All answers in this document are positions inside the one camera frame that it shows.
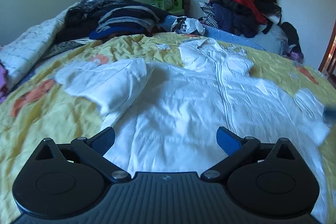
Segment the white puffer jacket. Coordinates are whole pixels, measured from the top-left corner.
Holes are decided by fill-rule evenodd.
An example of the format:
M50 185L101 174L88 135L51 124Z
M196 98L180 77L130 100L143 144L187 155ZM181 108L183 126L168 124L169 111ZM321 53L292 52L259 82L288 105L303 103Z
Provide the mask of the white puffer jacket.
M316 176L318 150L330 128L322 104L307 89L291 96L269 80L251 77L252 62L213 39L179 46L183 67L142 58L98 65L75 61L56 82L94 102L114 145L104 157L130 174L202 173L225 157L217 129L264 143L288 138Z

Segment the purple garment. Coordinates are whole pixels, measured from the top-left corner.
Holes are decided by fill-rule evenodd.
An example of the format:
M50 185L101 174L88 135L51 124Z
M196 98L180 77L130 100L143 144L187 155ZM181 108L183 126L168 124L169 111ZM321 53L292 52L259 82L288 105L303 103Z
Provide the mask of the purple garment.
M8 80L8 71L5 66L0 63L0 103L3 103L7 97L7 80Z

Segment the dark blue clothes stack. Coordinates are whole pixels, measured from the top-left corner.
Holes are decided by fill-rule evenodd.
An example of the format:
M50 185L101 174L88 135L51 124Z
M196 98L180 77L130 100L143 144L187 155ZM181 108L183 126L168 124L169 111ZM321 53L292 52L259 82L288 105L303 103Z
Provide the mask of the dark blue clothes stack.
M265 24L265 17L253 3L250 8L234 0L210 0L199 2L199 7L206 25L237 36L254 38L259 25Z

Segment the blue bed sheet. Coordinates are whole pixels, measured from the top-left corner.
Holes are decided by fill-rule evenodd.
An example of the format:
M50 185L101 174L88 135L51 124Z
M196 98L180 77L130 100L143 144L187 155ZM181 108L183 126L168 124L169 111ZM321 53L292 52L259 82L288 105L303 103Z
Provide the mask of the blue bed sheet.
M170 31L171 25L174 23L176 19L177 19L176 16L169 15L160 24L160 26L163 27L166 31ZM241 46L251 47L256 50L261 50L261 51L265 50L262 46L252 42L250 39L247 39L245 37L236 36L234 34L231 34L231 33L228 33L228 32L225 32L225 31L222 31L222 30L219 30L217 28L213 28L207 25L203 25L203 27L205 28L205 37L213 38L215 40L220 40L226 43L232 43L232 44L238 44Z

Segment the dark striped clothes pile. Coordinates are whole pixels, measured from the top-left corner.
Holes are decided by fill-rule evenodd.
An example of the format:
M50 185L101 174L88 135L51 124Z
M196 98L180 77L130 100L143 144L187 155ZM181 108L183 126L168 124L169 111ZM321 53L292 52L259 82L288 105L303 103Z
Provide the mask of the dark striped clothes pile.
M82 0L71 7L54 43L111 34L150 35L170 13L134 0Z

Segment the black bag by wall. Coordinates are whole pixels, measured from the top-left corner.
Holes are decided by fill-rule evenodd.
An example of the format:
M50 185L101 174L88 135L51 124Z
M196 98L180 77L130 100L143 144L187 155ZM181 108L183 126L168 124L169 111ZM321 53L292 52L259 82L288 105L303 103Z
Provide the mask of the black bag by wall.
M286 49L284 50L284 56L302 64L304 55L299 44L299 36L297 30L289 22L283 22L281 24L282 31L286 34L288 39Z

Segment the yellow cartoon bedspread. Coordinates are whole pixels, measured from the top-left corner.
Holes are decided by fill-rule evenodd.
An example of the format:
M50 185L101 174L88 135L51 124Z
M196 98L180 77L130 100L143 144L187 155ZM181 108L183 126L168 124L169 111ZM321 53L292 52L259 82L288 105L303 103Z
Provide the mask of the yellow cartoon bedspread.
M104 55L110 61L142 57L180 66L178 46L187 39L186 35L160 33L152 37L121 36L105 43L94 41L60 55L13 91L1 104L1 223L11 223L19 216L11 189L19 171L44 137L66 143L79 136L93 135L102 123L94 103L69 96L60 85L53 86L38 101L23 106L13 117L10 113L17 99L50 79L66 63L89 61L97 55ZM273 81L291 95L308 88L322 104L335 104L335 88L318 71L309 69L313 76L310 80L289 59L247 46L244 51L254 63L252 77Z

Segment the white quilted blanket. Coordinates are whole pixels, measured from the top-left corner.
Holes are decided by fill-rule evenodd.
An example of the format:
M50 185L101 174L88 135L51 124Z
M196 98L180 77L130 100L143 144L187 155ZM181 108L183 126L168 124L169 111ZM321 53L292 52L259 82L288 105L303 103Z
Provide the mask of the white quilted blanket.
M76 4L52 19L32 26L20 37L1 49L1 63L7 70L7 88L11 90L29 72L51 46L55 35L64 26L66 13Z

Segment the black white plastic bag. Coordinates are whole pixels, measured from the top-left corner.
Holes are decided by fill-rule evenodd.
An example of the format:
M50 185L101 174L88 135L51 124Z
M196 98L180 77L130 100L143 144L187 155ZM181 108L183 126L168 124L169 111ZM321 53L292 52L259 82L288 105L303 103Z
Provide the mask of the black white plastic bag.
M171 25L171 32L176 32L177 34L203 36L206 29L199 20L181 16Z

